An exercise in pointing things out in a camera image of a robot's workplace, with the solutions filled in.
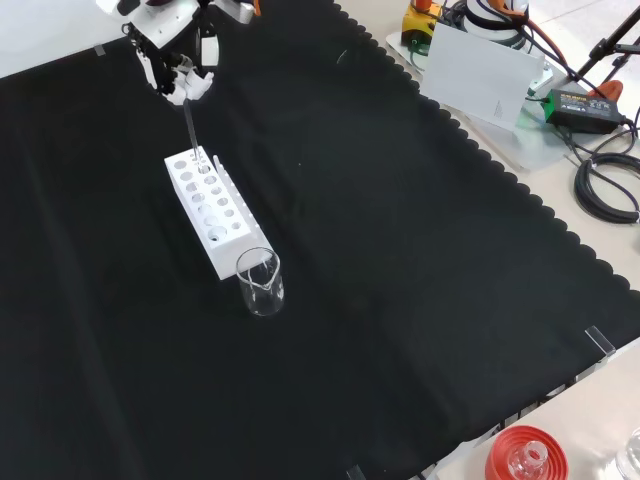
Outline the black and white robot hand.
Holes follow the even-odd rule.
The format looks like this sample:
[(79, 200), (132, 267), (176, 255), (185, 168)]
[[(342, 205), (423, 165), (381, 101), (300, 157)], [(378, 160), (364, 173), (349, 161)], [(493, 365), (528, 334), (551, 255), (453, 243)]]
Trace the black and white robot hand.
[(213, 66), (202, 64), (202, 33), (210, 33), (209, 39), (217, 41), (212, 25), (196, 21), (163, 48), (157, 47), (132, 23), (122, 26), (122, 31), (134, 47), (147, 83), (169, 103), (181, 106), (186, 100), (197, 101), (211, 88)]

